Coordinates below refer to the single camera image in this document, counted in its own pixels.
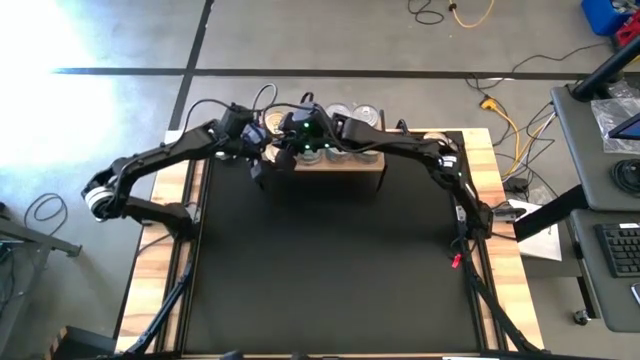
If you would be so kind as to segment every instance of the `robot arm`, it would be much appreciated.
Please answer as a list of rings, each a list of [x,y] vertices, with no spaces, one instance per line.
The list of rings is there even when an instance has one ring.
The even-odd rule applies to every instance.
[[[412,158],[425,165],[431,177],[450,191],[466,213],[467,236],[488,238],[491,234],[491,208],[478,199],[464,151],[447,138],[423,139],[379,131],[370,125],[340,114],[329,118],[315,103],[298,106],[280,123],[280,135],[268,133],[254,120],[255,111],[232,104],[220,121],[212,120],[185,131],[175,143],[115,160],[89,181],[82,196],[99,221],[130,216],[137,221],[158,221],[170,231],[179,232],[191,225],[180,204],[158,205],[131,197],[133,184],[142,176],[183,160],[198,160],[218,151],[245,157],[251,161],[254,178],[275,169],[293,169],[295,156],[307,150],[337,147],[347,152],[376,150]],[[262,161],[267,144],[281,149],[275,166]]]

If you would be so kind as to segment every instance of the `gray floor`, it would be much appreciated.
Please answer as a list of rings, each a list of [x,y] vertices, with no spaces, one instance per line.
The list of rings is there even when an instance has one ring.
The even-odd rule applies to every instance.
[[[113,335],[140,227],[131,220],[96,223],[79,192],[91,174],[116,157],[163,139],[181,81],[52,76],[37,70],[184,67],[203,3],[69,0],[31,13],[17,10],[16,17],[35,14],[40,21],[34,27],[40,31],[35,35],[20,23],[16,26],[24,41],[8,43],[9,51],[26,54],[28,61],[9,60],[21,71],[3,79],[12,92],[2,114],[10,131],[0,135],[0,199],[21,217],[39,194],[60,193],[69,206],[69,221],[59,236],[83,244],[84,251],[77,259],[50,257],[43,281],[33,290],[28,316],[15,332],[13,356],[42,352],[64,325]],[[471,22],[481,15],[484,3],[459,1],[461,15]],[[536,53],[562,56],[604,41],[590,32],[579,0],[496,1],[486,23],[474,30],[460,28],[446,11],[447,4],[432,4],[445,14],[442,24],[422,26],[401,0],[218,0],[198,67],[508,71]],[[521,70],[588,72],[608,55],[602,46],[563,63],[538,59]],[[272,81],[280,88],[280,100],[297,101],[310,90],[322,104],[339,101],[384,108],[390,124],[404,118],[412,127],[487,127],[494,139],[505,128],[497,115],[478,108],[482,96],[462,80],[196,77],[187,104],[201,97],[249,104],[256,90]],[[522,126],[549,101],[549,89],[563,84],[505,81],[490,93]],[[191,125],[220,114],[219,108],[203,105],[194,112]],[[575,185],[577,176],[559,125],[552,124],[545,134],[559,141],[534,168],[561,192]],[[512,154],[512,140],[497,151]],[[499,165],[504,171],[509,163],[500,158]],[[152,181],[141,180],[135,194],[148,197]],[[36,228],[47,231],[46,226]],[[552,351],[630,359],[640,350],[638,335],[611,333],[601,321],[584,328],[570,323],[568,314],[583,306],[575,281],[535,279],[531,291]]]

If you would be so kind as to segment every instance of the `black keyboard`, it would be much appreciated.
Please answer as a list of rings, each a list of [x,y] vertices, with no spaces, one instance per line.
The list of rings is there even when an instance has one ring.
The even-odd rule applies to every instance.
[[[594,226],[613,277],[640,277],[640,225],[633,226]]]

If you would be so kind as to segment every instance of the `black floor line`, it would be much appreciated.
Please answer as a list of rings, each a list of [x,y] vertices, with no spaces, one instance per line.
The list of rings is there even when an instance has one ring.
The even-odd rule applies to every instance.
[[[198,64],[198,57],[200,57],[200,50],[202,50],[202,43],[204,42],[204,36],[207,33],[207,21],[209,20],[209,14],[211,14],[211,8],[213,7],[214,0],[206,0],[200,15],[200,22],[198,23],[198,30],[196,36],[193,39],[193,46],[189,53],[189,60],[187,61],[187,68],[184,70],[184,77],[180,84],[180,90],[178,90],[178,97],[176,98],[176,104],[173,107],[173,113],[171,114],[171,120],[169,121],[169,130],[177,130],[180,127],[180,120],[184,113],[184,108],[187,103],[187,96],[189,95],[189,88],[191,88],[191,80],[193,80],[193,71]]]
[[[202,39],[196,39],[200,47]],[[189,62],[194,66],[197,60]],[[589,73],[501,72],[501,71],[428,71],[428,70],[344,70],[344,69],[195,69],[195,68],[56,68],[62,75],[128,75],[128,76],[235,76],[235,77],[334,77],[389,79],[478,79],[510,78],[514,80],[581,80]],[[626,76],[640,76],[628,72]]]

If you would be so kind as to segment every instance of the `blue bin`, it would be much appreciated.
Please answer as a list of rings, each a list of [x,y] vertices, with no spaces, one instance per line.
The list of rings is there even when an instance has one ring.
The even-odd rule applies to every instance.
[[[622,27],[631,14],[620,14],[613,9],[611,0],[582,0],[582,10],[594,33],[611,36]]]

